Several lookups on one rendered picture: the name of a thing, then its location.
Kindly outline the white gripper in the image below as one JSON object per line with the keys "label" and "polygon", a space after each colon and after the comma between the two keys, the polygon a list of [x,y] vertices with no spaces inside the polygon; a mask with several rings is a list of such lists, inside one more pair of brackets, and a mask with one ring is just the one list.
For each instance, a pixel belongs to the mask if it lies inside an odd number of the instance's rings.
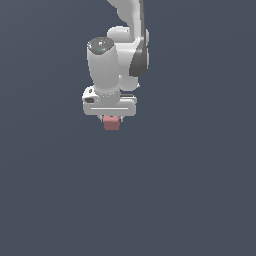
{"label": "white gripper", "polygon": [[137,98],[132,94],[121,94],[119,91],[110,94],[97,94],[93,86],[87,87],[82,95],[83,111],[86,115],[97,115],[103,121],[103,115],[125,116],[136,114]]}

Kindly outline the small red cube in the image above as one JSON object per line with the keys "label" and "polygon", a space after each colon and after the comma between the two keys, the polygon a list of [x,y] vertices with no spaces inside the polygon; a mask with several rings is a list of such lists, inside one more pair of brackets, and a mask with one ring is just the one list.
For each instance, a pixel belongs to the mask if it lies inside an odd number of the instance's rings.
{"label": "small red cube", "polygon": [[118,130],[120,127],[118,116],[104,116],[103,123],[105,130]]}

